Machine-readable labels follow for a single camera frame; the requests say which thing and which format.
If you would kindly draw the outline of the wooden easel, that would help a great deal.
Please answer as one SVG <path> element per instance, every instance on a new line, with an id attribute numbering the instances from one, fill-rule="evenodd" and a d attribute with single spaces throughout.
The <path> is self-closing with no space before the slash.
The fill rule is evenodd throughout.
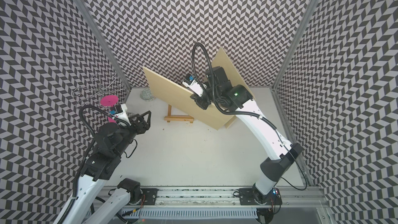
<path id="1" fill-rule="evenodd" d="M 172 106 L 168 105 L 167 115 L 164 117 L 164 120 L 168 123 L 172 121 L 181 121 L 181 122 L 189 122 L 193 123 L 194 118 L 189 115 L 172 115 Z"/>

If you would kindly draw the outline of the plywood board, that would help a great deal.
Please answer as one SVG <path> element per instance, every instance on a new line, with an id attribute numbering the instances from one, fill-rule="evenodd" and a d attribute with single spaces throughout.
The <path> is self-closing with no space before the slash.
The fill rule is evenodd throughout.
<path id="1" fill-rule="evenodd" d="M 212 67 L 222 67 L 227 75 L 227 78 L 231 81 L 232 86 L 243 85 L 253 96 L 253 98 L 255 98 L 254 93 L 250 90 L 249 86 L 240 75 L 238 69 L 234 66 L 233 62 L 228 57 L 226 51 L 222 47 L 219 48 L 211 65 Z M 214 127 L 214 129 L 219 130 L 222 127 L 228 128 L 237 118 L 232 115 L 224 115 L 221 112 L 217 111 L 216 119 L 218 120 L 218 123 L 217 126 Z"/>
<path id="2" fill-rule="evenodd" d="M 216 130 L 219 130 L 221 127 L 229 128 L 237 120 L 236 117 L 223 115 L 213 104 L 206 110 L 201 109 L 190 98 L 193 92 L 146 67 L 143 70 L 154 97 L 192 116 L 194 119 Z"/>

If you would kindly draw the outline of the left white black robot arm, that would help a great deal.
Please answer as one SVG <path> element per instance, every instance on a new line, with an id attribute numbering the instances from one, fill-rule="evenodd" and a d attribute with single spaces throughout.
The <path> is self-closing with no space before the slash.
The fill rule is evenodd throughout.
<path id="1" fill-rule="evenodd" d="M 84 111 L 91 109 L 113 119 L 102 125 L 98 131 L 88 124 Z M 109 199 L 97 210 L 92 208 L 94 200 L 111 178 L 122 155 L 134 142 L 136 136 L 144 134 L 151 126 L 151 111 L 141 115 L 128 116 L 122 108 L 115 115 L 93 105 L 84 105 L 79 110 L 79 118 L 89 129 L 92 142 L 84 153 L 83 160 L 73 180 L 72 195 L 63 206 L 55 220 L 56 224 L 106 224 L 117 216 L 124 223 L 129 223 L 120 214 L 128 204 L 138 211 L 144 206 L 146 197 L 141 184 L 132 179 L 122 180 Z"/>

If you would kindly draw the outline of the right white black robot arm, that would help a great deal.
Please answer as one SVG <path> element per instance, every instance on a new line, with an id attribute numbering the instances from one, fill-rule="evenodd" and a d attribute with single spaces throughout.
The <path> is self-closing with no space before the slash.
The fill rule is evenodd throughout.
<path id="1" fill-rule="evenodd" d="M 276 184 L 303 152 L 300 144 L 286 139 L 277 127 L 259 109 L 252 94 L 243 85 L 233 86 L 220 66 L 205 73 L 207 82 L 201 83 L 194 75 L 187 75 L 183 85 L 193 91 L 191 99 L 206 110 L 214 103 L 224 115 L 234 115 L 255 135 L 268 158 L 261 163 L 263 175 L 252 188 L 252 197 L 260 205 L 280 205 L 282 200 Z"/>

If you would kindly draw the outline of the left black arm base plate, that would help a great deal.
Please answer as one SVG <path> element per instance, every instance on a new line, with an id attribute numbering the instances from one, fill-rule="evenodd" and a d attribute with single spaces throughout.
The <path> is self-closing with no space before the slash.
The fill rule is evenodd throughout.
<path id="1" fill-rule="evenodd" d="M 153 206 L 157 200 L 158 188 L 141 188 L 141 198 L 138 205 Z"/>

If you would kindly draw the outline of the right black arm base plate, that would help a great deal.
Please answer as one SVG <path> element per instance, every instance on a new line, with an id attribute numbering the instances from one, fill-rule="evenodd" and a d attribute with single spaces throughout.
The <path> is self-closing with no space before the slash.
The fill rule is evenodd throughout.
<path id="1" fill-rule="evenodd" d="M 239 188 L 238 197 L 241 205 L 282 205 L 282 197 L 278 188 L 272 188 L 270 192 L 263 195 L 256 187 Z"/>

